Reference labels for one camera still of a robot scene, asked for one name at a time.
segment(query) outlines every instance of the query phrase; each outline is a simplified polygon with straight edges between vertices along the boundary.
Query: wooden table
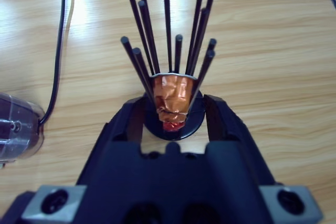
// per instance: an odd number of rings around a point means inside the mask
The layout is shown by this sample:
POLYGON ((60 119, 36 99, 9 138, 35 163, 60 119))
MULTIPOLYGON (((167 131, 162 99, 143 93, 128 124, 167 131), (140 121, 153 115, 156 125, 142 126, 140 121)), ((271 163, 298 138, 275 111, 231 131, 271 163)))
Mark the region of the wooden table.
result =
MULTIPOLYGON (((166 71, 163 0, 148 1, 166 71)), ((171 1, 172 35, 185 38, 184 68, 195 0, 171 1)), ((141 46, 129 0, 70 5, 58 100, 45 142, 35 156, 0 170, 0 216, 25 190, 73 185, 104 123, 143 92, 120 44, 126 35, 141 46)), ((0 90, 44 109, 59 10, 60 0, 0 0, 0 90)), ((222 97, 244 120, 277 181, 312 190, 325 223, 336 222, 335 36, 330 0, 215 0, 204 39, 214 37, 218 44, 202 91, 222 97)), ((206 122, 179 143, 183 151, 203 152, 206 122)), ((166 144, 144 131, 145 152, 164 152, 166 144)))

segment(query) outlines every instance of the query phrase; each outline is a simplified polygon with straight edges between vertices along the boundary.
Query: black circular base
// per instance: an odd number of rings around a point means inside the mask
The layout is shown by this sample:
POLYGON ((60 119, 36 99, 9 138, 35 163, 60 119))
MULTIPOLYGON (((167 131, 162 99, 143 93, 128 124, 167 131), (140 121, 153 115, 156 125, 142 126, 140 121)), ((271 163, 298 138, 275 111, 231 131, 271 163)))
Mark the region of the black circular base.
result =
POLYGON ((163 123, 159 120, 154 104, 146 97, 145 126, 155 136, 164 140, 181 140, 194 134, 204 120, 205 105, 201 92, 197 93, 195 102, 187 115, 185 126, 177 132, 163 130, 163 123))

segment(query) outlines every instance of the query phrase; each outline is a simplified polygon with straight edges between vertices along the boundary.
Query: cable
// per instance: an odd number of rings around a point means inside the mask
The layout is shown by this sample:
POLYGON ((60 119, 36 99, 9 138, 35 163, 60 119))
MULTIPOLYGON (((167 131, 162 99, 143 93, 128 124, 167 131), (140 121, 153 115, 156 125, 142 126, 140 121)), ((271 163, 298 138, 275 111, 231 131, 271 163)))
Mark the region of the cable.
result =
POLYGON ((62 51, 62 37, 63 37, 63 26, 64 26, 64 16, 65 16, 65 0, 61 0, 61 14, 59 17, 59 25, 58 25, 58 35, 57 35, 57 44, 56 44, 56 55, 55 55, 55 71, 54 71, 54 83, 52 85, 52 92, 50 97, 50 102, 46 114, 42 117, 39 122, 39 125, 45 124, 52 111, 54 110, 58 86, 59 86, 59 74, 60 74, 60 58, 62 51))

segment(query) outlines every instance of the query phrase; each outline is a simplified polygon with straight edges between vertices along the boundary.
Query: transparent plastic container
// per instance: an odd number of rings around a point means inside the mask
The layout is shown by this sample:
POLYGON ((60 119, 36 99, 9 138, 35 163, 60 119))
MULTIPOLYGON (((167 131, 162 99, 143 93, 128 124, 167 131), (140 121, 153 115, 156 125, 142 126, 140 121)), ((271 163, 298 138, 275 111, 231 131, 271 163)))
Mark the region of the transparent plastic container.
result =
POLYGON ((41 107, 0 93, 0 163, 34 155, 44 136, 39 120, 41 107))

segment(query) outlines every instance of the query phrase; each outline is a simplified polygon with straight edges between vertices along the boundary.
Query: orange foil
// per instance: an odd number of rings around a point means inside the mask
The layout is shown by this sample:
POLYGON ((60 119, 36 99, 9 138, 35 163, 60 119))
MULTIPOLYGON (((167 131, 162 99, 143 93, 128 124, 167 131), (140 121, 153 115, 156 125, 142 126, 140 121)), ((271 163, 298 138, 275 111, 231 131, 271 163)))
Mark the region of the orange foil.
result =
POLYGON ((154 99, 159 120, 166 131, 178 131, 185 125, 194 79, 177 74, 154 77, 154 99))

